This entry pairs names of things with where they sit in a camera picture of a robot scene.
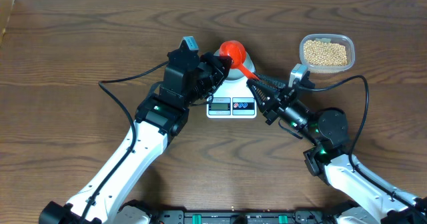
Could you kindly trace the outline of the red measuring scoop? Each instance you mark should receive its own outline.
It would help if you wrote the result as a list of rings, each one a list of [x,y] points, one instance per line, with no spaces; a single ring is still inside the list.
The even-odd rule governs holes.
[[[247,53],[245,47],[239,41],[226,41],[219,48],[219,56],[230,56],[232,66],[227,80],[235,81],[243,77],[247,79],[259,78],[255,75],[255,66]]]

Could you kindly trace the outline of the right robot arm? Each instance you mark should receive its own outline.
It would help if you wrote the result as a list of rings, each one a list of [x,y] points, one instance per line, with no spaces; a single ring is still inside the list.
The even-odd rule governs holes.
[[[346,114],[337,107],[310,111],[301,94],[317,89],[305,74],[285,83],[257,74],[247,81],[258,109],[271,125],[279,126],[313,147],[304,151],[304,162],[314,177],[350,197],[323,223],[425,223],[426,199],[405,192],[361,164],[354,155],[359,139],[348,134]]]

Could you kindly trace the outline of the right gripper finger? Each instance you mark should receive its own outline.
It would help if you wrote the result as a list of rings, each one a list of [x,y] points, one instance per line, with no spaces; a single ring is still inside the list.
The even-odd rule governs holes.
[[[265,85],[269,85],[273,88],[286,88],[287,87],[287,83],[285,81],[282,81],[281,79],[271,77],[268,75],[263,75],[260,73],[255,73],[255,75]]]
[[[277,89],[255,79],[248,79],[247,86],[262,113],[269,111],[276,104]]]

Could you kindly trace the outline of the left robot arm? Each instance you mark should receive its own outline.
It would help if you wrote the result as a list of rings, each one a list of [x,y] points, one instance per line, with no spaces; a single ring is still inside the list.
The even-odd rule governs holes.
[[[154,83],[135,115],[126,113],[130,128],[121,145],[95,177],[64,205],[52,201],[40,223],[113,223],[125,198],[143,172],[187,123],[189,107],[213,95],[225,81],[232,58],[181,44],[168,53],[163,81]]]

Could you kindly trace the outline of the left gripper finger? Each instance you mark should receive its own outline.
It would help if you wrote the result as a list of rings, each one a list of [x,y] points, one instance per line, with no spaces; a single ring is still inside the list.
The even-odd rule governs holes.
[[[192,106],[208,105],[208,104],[211,104],[213,95],[217,91],[217,87],[216,86],[211,86],[211,87],[197,86],[195,88],[195,91],[196,91],[196,98],[191,103],[191,105]],[[195,101],[198,99],[205,99],[205,101],[201,103],[196,103]]]
[[[228,77],[233,63],[230,56],[217,56],[213,53],[203,54],[201,62],[205,63],[203,70],[207,72],[207,76],[214,81],[224,81]]]

